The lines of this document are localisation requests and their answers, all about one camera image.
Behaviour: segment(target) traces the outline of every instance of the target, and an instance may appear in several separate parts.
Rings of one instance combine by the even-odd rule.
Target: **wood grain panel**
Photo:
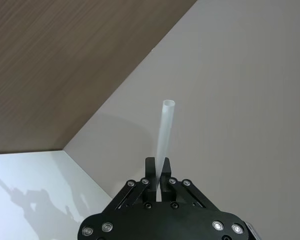
[[[62,149],[196,0],[0,0],[0,153]]]

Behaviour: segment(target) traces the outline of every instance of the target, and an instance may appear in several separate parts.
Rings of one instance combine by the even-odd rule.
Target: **transparent straw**
[[[170,131],[174,118],[176,103],[172,100],[164,100],[162,105],[161,123],[155,158],[156,187],[158,189],[165,157],[167,156]]]

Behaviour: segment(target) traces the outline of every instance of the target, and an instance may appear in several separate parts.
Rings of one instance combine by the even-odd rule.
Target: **white floor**
[[[110,200],[64,151],[0,154],[0,240],[76,240]]]

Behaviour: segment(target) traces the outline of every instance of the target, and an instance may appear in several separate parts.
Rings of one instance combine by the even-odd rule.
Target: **mounting hole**
[[[144,208],[145,209],[151,209],[152,208],[152,204],[147,202],[145,205],[144,205]]]
[[[232,238],[228,235],[223,235],[221,239],[222,240],[232,240]]]
[[[171,206],[173,209],[179,208],[179,204],[178,204],[177,202],[175,202],[175,201],[173,201],[173,202],[170,204],[170,206]]]

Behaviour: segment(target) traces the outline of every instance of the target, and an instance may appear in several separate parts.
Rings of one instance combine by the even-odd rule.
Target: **tube opening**
[[[176,103],[173,100],[164,100],[163,105],[165,105],[167,107],[173,107],[174,105],[176,105]]]

